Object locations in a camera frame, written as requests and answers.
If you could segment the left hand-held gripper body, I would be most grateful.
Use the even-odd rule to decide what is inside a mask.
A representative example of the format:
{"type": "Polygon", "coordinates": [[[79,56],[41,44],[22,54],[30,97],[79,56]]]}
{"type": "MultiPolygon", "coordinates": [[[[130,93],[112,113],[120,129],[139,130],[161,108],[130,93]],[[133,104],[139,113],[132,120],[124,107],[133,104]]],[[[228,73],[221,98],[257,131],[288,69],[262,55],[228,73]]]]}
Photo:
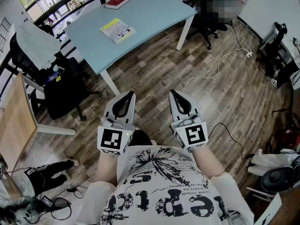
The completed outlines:
{"type": "Polygon", "coordinates": [[[129,146],[135,126],[109,118],[101,118],[97,129],[97,148],[106,154],[122,156],[129,146]]]}

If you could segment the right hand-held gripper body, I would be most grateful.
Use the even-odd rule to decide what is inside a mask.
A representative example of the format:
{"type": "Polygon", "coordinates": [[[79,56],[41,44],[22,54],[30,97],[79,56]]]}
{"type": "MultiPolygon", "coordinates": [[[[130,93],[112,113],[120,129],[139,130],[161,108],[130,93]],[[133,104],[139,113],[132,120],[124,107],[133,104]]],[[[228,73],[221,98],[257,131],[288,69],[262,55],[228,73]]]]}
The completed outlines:
{"type": "Polygon", "coordinates": [[[206,122],[201,115],[194,114],[171,124],[172,133],[183,150],[194,150],[208,142],[206,122]]]}

